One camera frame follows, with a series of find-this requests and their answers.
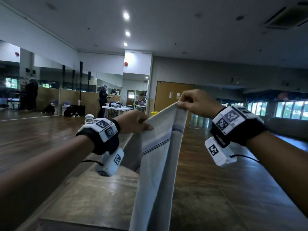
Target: ceiling light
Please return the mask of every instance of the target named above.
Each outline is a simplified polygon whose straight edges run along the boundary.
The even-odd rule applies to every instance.
[[[124,17],[125,19],[129,19],[129,14],[128,14],[127,12],[124,12],[124,13],[123,13],[123,17]]]

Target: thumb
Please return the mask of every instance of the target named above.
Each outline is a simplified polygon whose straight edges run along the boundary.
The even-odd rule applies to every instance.
[[[145,122],[141,123],[141,131],[151,131],[153,129],[154,128],[150,124]]]
[[[193,103],[189,103],[189,102],[184,102],[184,101],[179,101],[177,104],[178,108],[180,109],[186,109],[186,110],[191,110]]]

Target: door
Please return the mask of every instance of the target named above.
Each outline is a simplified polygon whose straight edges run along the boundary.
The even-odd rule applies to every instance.
[[[127,90],[126,105],[133,105],[135,102],[135,91]]]
[[[176,82],[157,82],[154,111],[162,111],[169,105],[179,101],[183,91],[192,90],[195,85]],[[188,112],[186,127],[189,127],[191,112]]]

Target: wrist-mounted device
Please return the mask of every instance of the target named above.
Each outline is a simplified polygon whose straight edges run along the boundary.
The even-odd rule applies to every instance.
[[[264,121],[242,106],[229,106],[220,111],[212,122],[212,137],[205,146],[218,166],[236,161],[233,152],[226,148],[230,142],[246,145],[247,140],[265,131]]]
[[[86,135],[94,143],[93,153],[102,155],[101,162],[95,167],[97,173],[101,176],[112,176],[116,173],[124,152],[118,149],[120,126],[117,121],[107,118],[97,118],[83,125],[76,136]]]

